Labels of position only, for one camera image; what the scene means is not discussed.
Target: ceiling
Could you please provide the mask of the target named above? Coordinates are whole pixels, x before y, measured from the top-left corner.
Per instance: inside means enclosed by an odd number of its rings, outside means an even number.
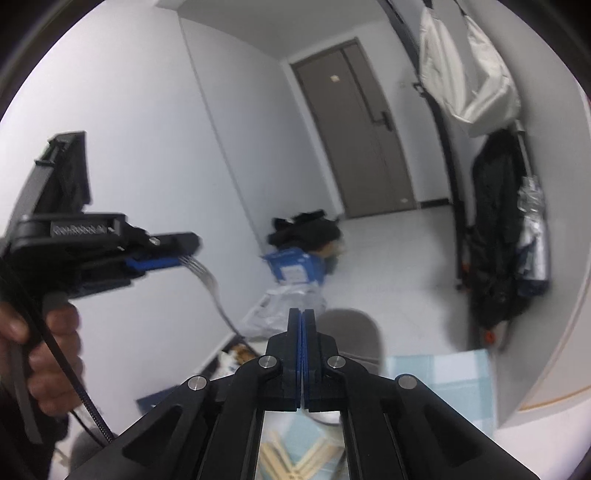
[[[385,16],[376,0],[186,0],[178,14],[278,59]]]

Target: black jacket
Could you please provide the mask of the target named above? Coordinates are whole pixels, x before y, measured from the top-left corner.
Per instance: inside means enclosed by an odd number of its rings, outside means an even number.
[[[469,238],[470,311],[485,329],[523,308],[515,266],[522,227],[517,200],[524,175],[515,136],[508,130],[491,134],[472,167],[476,219]]]

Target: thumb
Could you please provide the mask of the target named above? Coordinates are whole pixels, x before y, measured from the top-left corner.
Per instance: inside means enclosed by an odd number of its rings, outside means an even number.
[[[0,303],[0,335],[16,343],[25,343],[29,328],[25,320],[9,303]]]

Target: white plastic bag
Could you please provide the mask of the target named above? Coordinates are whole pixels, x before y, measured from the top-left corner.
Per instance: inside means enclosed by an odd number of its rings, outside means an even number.
[[[420,78],[441,108],[470,137],[507,127],[519,115],[521,101],[515,82],[491,40],[461,11],[476,78],[468,75],[445,23],[431,8],[423,9],[420,38]]]
[[[268,290],[238,326],[247,339],[268,339],[287,331],[290,309],[314,310],[316,316],[326,310],[326,301],[315,284],[285,285]]]

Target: metal pivot screw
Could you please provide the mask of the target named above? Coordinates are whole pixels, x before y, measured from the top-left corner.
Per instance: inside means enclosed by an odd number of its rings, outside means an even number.
[[[417,386],[417,379],[410,375],[403,375],[398,379],[398,385],[405,390],[412,390]]]
[[[326,362],[331,368],[341,368],[345,365],[345,359],[340,355],[331,356]]]
[[[205,380],[205,377],[202,377],[201,375],[191,377],[187,382],[187,386],[191,390],[203,390],[205,388],[205,385],[207,385],[207,380]]]
[[[263,368],[272,368],[276,366],[277,358],[272,355],[265,355],[259,358],[259,365]]]

